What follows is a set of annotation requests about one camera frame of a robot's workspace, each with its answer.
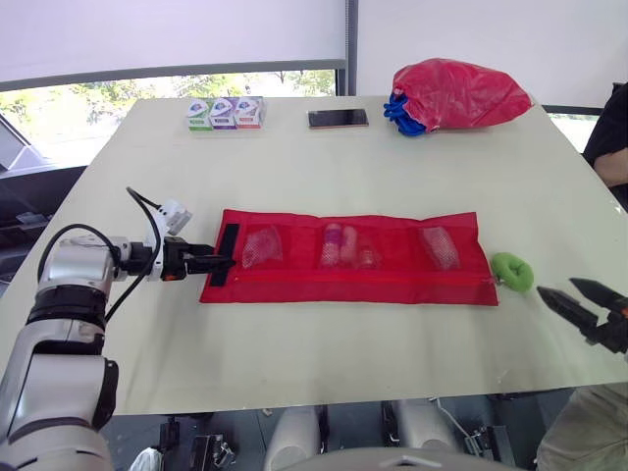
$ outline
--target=small box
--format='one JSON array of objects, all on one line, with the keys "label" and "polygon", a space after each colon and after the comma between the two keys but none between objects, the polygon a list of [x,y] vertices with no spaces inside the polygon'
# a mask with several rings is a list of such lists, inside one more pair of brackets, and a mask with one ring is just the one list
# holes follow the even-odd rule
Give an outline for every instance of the small box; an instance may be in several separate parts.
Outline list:
[{"label": "small box", "polygon": [[242,96],[235,109],[235,124],[238,128],[258,129],[262,127],[266,103],[262,96]]},{"label": "small box", "polygon": [[216,98],[209,112],[209,120],[215,130],[235,130],[236,106],[239,98],[227,96]]},{"label": "small box", "polygon": [[190,131],[211,131],[209,112],[214,106],[213,98],[193,98],[187,108],[187,127]]}]

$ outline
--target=blue cloth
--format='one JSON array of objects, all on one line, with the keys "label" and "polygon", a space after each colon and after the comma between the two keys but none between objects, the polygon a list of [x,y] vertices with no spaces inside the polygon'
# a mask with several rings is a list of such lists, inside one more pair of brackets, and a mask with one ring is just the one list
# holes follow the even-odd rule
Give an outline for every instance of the blue cloth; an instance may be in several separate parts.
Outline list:
[{"label": "blue cloth", "polygon": [[421,135],[425,133],[425,126],[410,118],[410,115],[403,109],[403,105],[407,103],[408,97],[404,94],[395,97],[391,93],[389,103],[384,104],[384,116],[394,121],[399,132],[403,135]]}]

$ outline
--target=purple box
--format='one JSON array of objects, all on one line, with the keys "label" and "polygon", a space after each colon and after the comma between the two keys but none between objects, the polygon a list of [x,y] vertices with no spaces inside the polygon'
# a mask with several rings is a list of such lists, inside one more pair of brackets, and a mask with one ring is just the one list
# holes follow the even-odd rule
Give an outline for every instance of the purple box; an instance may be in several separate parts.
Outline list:
[{"label": "purple box", "polygon": [[236,130],[236,106],[239,98],[226,96],[216,98],[209,112],[209,121],[215,130]]}]

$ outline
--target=red mesh organizer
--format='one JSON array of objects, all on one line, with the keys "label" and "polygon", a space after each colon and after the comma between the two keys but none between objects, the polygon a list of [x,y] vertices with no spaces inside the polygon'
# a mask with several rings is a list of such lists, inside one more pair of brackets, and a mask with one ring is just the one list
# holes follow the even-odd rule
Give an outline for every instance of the red mesh organizer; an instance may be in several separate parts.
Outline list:
[{"label": "red mesh organizer", "polygon": [[236,264],[208,276],[201,302],[497,305],[475,213],[417,221],[228,209],[218,246],[230,244]]}]

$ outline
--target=wire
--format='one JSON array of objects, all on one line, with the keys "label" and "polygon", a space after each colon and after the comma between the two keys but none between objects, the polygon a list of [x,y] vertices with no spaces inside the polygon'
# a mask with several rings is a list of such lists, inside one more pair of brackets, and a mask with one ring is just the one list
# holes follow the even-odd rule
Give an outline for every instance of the wire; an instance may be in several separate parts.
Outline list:
[{"label": "wire", "polygon": [[157,203],[153,203],[150,199],[146,198],[145,196],[142,196],[141,194],[139,194],[137,191],[135,191],[134,189],[132,189],[131,187],[127,186],[127,191],[129,193],[131,193],[131,196],[135,195],[137,196],[137,198],[139,198],[141,201],[143,201],[144,203],[146,203],[148,206],[152,206],[155,209],[159,209],[161,208],[160,204]]},{"label": "wire", "polygon": [[131,285],[125,290],[125,292],[121,294],[121,296],[116,300],[114,305],[111,306],[111,309],[109,309],[109,312],[107,312],[107,315],[105,316],[106,322],[109,322],[111,320],[111,318],[114,316],[114,314],[116,313],[118,308],[121,306],[121,304],[125,302],[125,299],[127,299],[127,297],[129,297],[129,294],[131,294],[132,291],[135,289],[135,287],[137,287],[137,285],[139,285],[139,283],[144,279],[144,277],[150,273],[150,271],[153,268],[153,264],[155,263],[155,260],[157,259],[157,255],[159,255],[159,250],[161,250],[161,237],[159,236],[159,229],[157,229],[157,223],[155,223],[155,219],[153,218],[152,214],[150,214],[150,211],[148,210],[148,208],[146,207],[144,203],[149,204],[150,206],[156,209],[159,209],[160,206],[153,203],[149,199],[144,198],[141,194],[139,194],[137,191],[132,189],[130,186],[127,186],[127,192],[131,195],[131,198],[133,198],[133,200],[137,203],[137,205],[141,208],[141,210],[144,212],[144,214],[148,218],[150,227],[153,229],[153,233],[155,234],[155,248],[153,248],[153,252],[150,256],[150,259],[146,262],[146,265],[144,265],[144,268],[139,273],[139,275],[137,275],[137,278],[133,280],[133,283],[131,283]]},{"label": "wire", "polygon": [[457,420],[455,420],[453,415],[451,415],[451,413],[441,405],[441,398],[436,397],[435,399],[431,399],[431,400],[436,401],[436,406],[440,410],[440,412],[446,415],[447,418],[451,421],[451,423],[455,425],[457,429],[462,433],[462,435],[464,435],[467,439],[469,439],[469,444],[471,444],[471,446],[473,447],[473,454],[475,454],[476,456],[481,456],[481,452],[478,449],[477,444],[475,443],[475,439],[471,438],[471,436],[467,433],[466,430],[464,430],[464,428],[460,425],[460,423]]},{"label": "wire", "polygon": [[72,229],[83,229],[100,238],[105,243],[105,245],[107,245],[107,248],[109,248],[109,251],[111,252],[111,257],[114,259],[114,267],[116,268],[116,270],[118,269],[118,267],[120,266],[120,252],[118,251],[118,248],[116,248],[116,246],[111,242],[111,240],[109,240],[109,238],[107,238],[100,231],[94,229],[92,226],[88,226],[87,224],[70,224],[69,226],[65,226],[63,229],[54,234],[52,238],[48,241],[46,247],[43,249],[41,257],[39,258],[39,265],[37,267],[37,281],[41,280],[41,276],[43,275],[43,269],[46,265],[46,260],[48,260],[48,256],[50,255],[50,251],[52,250],[55,242],[59,239],[59,237],[61,237],[66,232],[71,231]]}]

